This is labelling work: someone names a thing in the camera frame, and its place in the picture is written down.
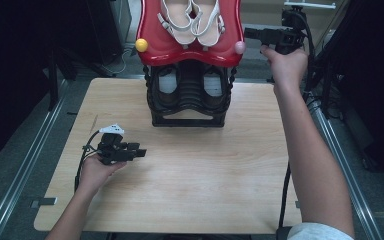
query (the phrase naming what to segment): yellow ball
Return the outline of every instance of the yellow ball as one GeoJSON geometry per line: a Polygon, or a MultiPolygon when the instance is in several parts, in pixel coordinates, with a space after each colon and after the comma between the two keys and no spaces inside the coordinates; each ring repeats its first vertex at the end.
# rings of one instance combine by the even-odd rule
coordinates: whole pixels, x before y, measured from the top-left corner
{"type": "Polygon", "coordinates": [[[138,52],[145,52],[148,49],[148,42],[143,38],[139,38],[136,40],[135,47],[138,52]]]}

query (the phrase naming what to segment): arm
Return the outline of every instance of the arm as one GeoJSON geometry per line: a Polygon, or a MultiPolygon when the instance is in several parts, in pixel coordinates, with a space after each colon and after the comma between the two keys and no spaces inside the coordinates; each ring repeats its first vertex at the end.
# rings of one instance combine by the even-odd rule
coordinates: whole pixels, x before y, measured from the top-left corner
{"type": "Polygon", "coordinates": [[[113,172],[126,165],[118,162],[105,166],[99,159],[98,155],[85,159],[79,187],[46,239],[80,239],[93,197],[113,172]]]}
{"type": "Polygon", "coordinates": [[[285,129],[302,221],[329,225],[354,237],[345,178],[300,93],[299,85],[307,67],[306,53],[298,49],[284,56],[266,46],[261,52],[269,59],[276,82],[274,92],[285,129]]]}

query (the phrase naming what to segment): pink ball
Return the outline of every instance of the pink ball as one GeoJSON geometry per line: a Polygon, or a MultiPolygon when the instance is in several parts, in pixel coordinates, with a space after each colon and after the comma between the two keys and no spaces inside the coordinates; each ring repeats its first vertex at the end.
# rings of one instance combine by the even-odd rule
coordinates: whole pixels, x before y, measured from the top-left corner
{"type": "Polygon", "coordinates": [[[245,52],[245,49],[246,49],[245,42],[239,41],[235,43],[235,52],[237,54],[243,54],[245,52]]]}

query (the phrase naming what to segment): wooden table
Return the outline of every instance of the wooden table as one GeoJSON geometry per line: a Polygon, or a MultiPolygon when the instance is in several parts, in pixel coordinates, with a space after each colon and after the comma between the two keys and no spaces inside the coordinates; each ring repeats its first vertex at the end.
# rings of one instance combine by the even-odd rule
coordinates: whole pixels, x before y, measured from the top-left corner
{"type": "MultiPolygon", "coordinates": [[[[50,230],[71,199],[82,146],[113,123],[125,130],[123,141],[139,142],[147,154],[98,192],[86,231],[260,234],[277,229],[288,157],[271,85],[234,83],[223,128],[165,128],[152,126],[144,80],[95,79],[46,192],[58,202],[40,207],[37,230],[50,230]]],[[[295,201],[291,183],[285,225],[301,221],[295,201]]]]}

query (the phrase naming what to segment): sandal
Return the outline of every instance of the sandal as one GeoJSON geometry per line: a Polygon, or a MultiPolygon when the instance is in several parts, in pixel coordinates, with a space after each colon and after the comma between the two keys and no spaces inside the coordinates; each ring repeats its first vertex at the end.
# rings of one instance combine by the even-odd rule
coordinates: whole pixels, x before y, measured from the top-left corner
{"type": "Polygon", "coordinates": [[[162,14],[157,14],[161,25],[187,49],[188,45],[195,41],[195,36],[190,31],[191,0],[161,0],[161,12],[162,14]]]}
{"type": "Polygon", "coordinates": [[[218,0],[192,0],[196,18],[192,21],[191,31],[204,46],[204,51],[216,45],[220,35],[225,32],[218,2],[218,0]]]}

